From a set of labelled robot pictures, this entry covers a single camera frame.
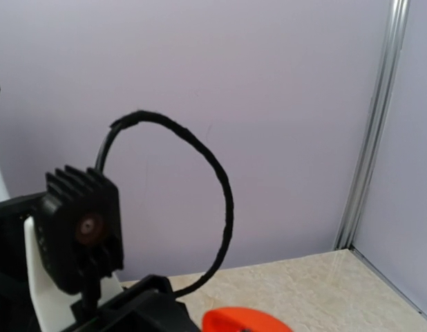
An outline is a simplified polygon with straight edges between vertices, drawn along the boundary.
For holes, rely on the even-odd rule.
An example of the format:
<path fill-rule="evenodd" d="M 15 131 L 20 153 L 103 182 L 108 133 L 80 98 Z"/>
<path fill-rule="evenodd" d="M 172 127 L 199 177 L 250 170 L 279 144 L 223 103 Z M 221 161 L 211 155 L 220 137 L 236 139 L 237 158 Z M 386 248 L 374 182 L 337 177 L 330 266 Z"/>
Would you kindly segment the red round object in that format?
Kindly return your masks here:
<path fill-rule="evenodd" d="M 201 331 L 292 332 L 292 329 L 268 313 L 252 308 L 229 306 L 207 311 L 202 318 Z"/>

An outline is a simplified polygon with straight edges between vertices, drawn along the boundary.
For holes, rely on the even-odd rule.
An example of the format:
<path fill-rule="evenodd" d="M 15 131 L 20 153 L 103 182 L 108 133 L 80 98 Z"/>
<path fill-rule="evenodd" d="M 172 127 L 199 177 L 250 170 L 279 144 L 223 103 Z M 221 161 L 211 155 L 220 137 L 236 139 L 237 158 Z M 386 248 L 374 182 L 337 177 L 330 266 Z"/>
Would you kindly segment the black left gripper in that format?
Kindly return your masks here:
<path fill-rule="evenodd" d="M 173 294 L 167 277 L 148 275 L 124 289 L 87 320 L 81 302 L 71 306 L 71 331 L 199 331 L 187 307 Z"/>

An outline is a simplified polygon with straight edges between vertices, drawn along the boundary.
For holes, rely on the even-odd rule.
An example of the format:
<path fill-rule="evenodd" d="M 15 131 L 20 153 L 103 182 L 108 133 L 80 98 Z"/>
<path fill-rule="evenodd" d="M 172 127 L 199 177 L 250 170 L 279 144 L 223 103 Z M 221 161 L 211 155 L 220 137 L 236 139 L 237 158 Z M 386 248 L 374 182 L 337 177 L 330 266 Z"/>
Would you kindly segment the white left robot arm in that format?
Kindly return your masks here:
<path fill-rule="evenodd" d="M 166 277 L 151 275 L 125 288 L 115 275 L 87 316 L 80 294 L 55 285 L 41 263 L 31 209 L 41 198 L 12 199 L 0 171 L 0 331 L 197 331 Z"/>

